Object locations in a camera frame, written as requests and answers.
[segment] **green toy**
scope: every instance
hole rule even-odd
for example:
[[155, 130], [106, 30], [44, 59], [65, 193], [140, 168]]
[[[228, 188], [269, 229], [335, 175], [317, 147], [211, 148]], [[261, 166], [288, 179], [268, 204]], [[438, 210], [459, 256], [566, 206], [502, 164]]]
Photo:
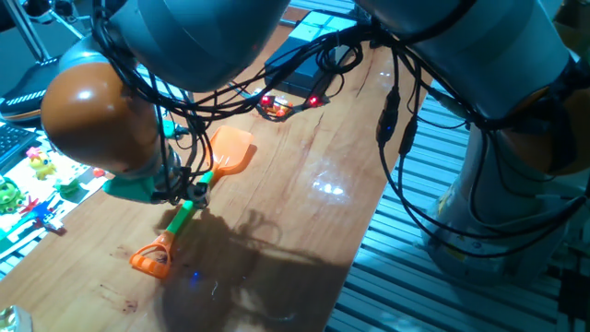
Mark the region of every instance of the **green toy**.
[[61, 184], [58, 181], [58, 183], [55, 184], [53, 188], [57, 190], [61, 197], [68, 198], [73, 196], [80, 189], [80, 181], [78, 179], [74, 179], [70, 182], [70, 184]]
[[0, 215], [13, 214], [23, 205], [25, 195], [14, 181], [0, 176]]

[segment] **wooden tabletop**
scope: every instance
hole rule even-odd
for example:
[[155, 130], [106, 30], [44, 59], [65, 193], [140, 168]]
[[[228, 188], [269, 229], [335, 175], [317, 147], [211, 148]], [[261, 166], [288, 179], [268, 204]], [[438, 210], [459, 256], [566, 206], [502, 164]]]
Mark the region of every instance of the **wooden tabletop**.
[[[278, 27], [241, 78], [289, 32]], [[100, 191], [65, 218], [66, 235], [45, 237], [0, 282], [0, 308], [23, 307], [35, 332], [321, 331], [385, 186], [375, 127], [393, 65], [386, 49], [365, 45], [364, 52], [324, 107], [284, 124], [248, 113], [212, 125], [211, 134], [220, 125], [253, 133], [254, 148], [181, 230], [165, 281], [133, 270], [128, 259], [166, 227], [174, 208]], [[412, 85], [402, 71], [402, 105]], [[408, 113], [401, 114], [405, 125]], [[390, 166], [400, 134], [388, 146]]]

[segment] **keyboard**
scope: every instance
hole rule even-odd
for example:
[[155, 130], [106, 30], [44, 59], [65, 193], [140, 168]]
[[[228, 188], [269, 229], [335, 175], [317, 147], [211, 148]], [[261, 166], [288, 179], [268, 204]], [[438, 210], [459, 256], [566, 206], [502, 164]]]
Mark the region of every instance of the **keyboard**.
[[25, 158], [25, 151], [38, 146], [37, 134], [9, 124], [0, 126], [0, 173], [10, 171]]

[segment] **metal frame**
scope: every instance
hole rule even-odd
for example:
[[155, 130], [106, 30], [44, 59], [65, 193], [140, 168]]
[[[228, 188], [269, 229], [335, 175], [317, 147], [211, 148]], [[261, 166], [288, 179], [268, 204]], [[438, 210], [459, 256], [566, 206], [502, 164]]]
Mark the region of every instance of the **metal frame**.
[[33, 28], [29, 16], [18, 0], [3, 0], [10, 17], [15, 22], [22, 39], [25, 41], [35, 59], [42, 63], [51, 58], [43, 45], [37, 31]]

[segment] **orange toy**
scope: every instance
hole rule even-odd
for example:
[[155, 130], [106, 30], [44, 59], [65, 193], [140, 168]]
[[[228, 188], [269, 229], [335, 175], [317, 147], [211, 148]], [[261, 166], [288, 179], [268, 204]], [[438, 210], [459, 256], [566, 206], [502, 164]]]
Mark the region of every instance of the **orange toy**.
[[[211, 171], [201, 177], [199, 183], [209, 184], [215, 175], [215, 171], [228, 171], [240, 165], [253, 140], [254, 136], [248, 132], [226, 125], [221, 126], [211, 137], [213, 166]], [[166, 228], [166, 231], [152, 244], [146, 245], [133, 254], [129, 259], [129, 263], [134, 268], [152, 277], [166, 278], [171, 268], [171, 246], [174, 236], [189, 216], [192, 216], [194, 205], [192, 201], [185, 201], [181, 210], [178, 211], [171, 224]], [[163, 258], [160, 262], [142, 255], [147, 250], [164, 252], [166, 254], [165, 262]]]
[[[192, 201], [185, 201], [181, 210], [178, 211], [168, 228], [166, 228], [166, 231], [156, 238], [153, 243], [137, 250], [137, 252], [129, 258], [129, 264], [152, 277], [158, 279], [166, 278], [171, 267], [170, 250], [172, 242], [174, 241], [174, 236], [181, 226], [183, 226], [183, 223], [193, 214], [193, 205]], [[142, 253], [145, 253], [147, 250], [164, 252], [166, 254], [166, 261], [159, 262], [143, 256]]]
[[229, 171], [238, 167], [253, 140], [254, 136], [246, 131], [222, 125], [211, 137], [213, 166], [201, 181], [209, 183], [217, 170]]

